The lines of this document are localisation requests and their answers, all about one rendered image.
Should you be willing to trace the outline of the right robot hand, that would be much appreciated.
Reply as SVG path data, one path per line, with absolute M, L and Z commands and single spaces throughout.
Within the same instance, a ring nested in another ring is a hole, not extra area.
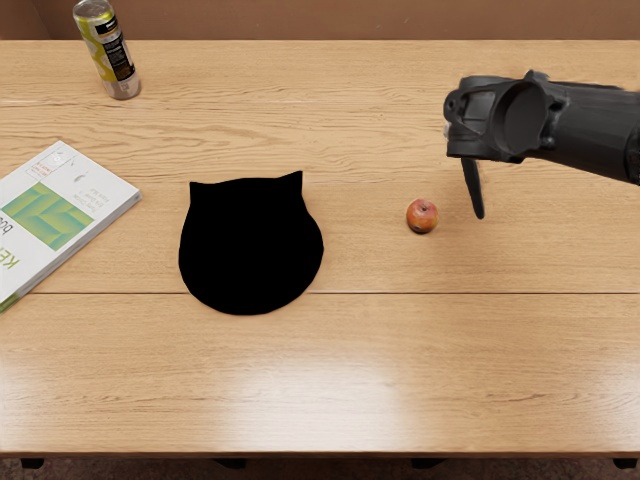
M 478 159 L 495 159 L 496 151 L 482 139 L 489 113 L 495 101 L 495 85 L 503 77 L 473 75 L 463 77 L 458 88 L 450 92 L 443 105 L 445 116 L 446 154 L 459 158 L 464 180 L 477 219 L 485 217 L 485 206 Z

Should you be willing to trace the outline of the black cat-shaped plate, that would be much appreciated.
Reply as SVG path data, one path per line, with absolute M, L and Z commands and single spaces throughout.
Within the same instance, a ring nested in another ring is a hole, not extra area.
M 225 314 L 261 315 L 296 300 L 322 263 L 303 174 L 192 182 L 178 266 L 188 291 Z

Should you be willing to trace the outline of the red apple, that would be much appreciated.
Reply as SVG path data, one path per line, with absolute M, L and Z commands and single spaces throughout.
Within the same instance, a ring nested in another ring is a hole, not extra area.
M 413 200 L 406 209 L 406 223 L 410 230 L 417 234 L 427 234 L 439 224 L 438 207 L 425 198 Z

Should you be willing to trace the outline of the yellow and silver drink can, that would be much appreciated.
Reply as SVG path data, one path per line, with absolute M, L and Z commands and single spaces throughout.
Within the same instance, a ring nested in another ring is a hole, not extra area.
M 116 100 L 136 97 L 141 83 L 109 0 L 80 0 L 72 13 L 106 92 Z

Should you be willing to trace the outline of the white and green book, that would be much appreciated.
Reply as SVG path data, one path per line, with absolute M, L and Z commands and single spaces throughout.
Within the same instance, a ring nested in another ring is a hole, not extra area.
M 142 199 L 57 141 L 0 179 L 0 315 Z

